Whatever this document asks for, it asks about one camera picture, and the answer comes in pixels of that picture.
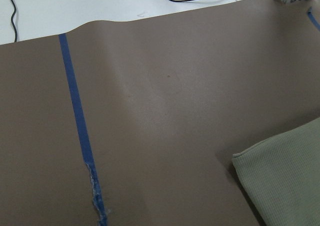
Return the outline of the olive green long-sleeve shirt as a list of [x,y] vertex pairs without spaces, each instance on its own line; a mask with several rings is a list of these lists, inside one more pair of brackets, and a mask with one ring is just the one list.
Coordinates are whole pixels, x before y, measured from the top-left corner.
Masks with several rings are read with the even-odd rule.
[[319,225],[320,120],[232,156],[242,187],[266,225]]

